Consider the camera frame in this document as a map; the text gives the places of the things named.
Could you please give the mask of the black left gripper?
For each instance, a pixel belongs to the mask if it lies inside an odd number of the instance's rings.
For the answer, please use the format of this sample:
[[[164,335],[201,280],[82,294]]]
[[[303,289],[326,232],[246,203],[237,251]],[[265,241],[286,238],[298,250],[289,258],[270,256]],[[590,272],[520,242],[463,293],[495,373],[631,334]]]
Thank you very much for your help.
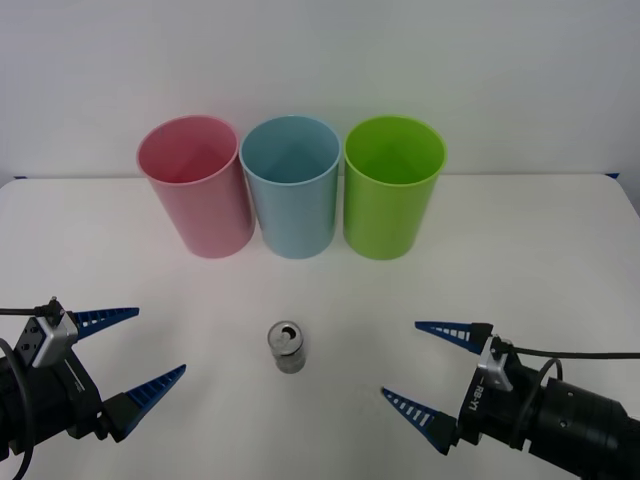
[[[68,343],[74,344],[139,313],[137,307],[71,311],[69,315],[74,326]],[[24,352],[35,443],[44,442],[63,431],[74,439],[94,434],[99,440],[105,440],[110,435],[115,442],[121,442],[187,370],[185,364],[180,365],[102,404],[96,384],[73,350],[49,367],[33,367],[34,357],[34,352]]]

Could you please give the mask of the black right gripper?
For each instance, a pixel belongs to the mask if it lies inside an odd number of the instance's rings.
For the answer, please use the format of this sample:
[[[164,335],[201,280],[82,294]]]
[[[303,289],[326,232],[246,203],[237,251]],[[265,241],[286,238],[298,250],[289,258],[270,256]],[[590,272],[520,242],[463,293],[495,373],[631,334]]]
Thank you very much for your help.
[[[416,329],[444,339],[471,353],[480,355],[491,337],[489,323],[416,321]],[[385,387],[381,394],[389,404],[442,455],[447,455],[458,440],[477,445],[482,435],[509,446],[513,426],[537,377],[537,371],[516,366],[510,376],[513,389],[498,390],[477,368],[463,400],[458,421],[455,417],[412,401]]]

